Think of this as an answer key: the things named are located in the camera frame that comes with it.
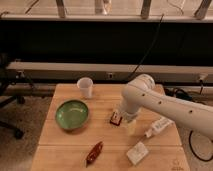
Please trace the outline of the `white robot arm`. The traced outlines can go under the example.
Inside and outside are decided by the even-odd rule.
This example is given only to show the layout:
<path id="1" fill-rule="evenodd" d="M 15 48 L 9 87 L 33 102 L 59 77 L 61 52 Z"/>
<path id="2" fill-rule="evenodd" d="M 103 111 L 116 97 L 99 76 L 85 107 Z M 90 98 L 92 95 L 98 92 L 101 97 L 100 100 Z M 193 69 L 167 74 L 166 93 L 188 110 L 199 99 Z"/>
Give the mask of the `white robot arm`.
<path id="1" fill-rule="evenodd" d="M 157 93 L 154 87 L 154 79 L 147 74 L 137 76 L 123 87 L 119 112 L 128 122 L 145 107 L 213 140 L 213 107 Z"/>

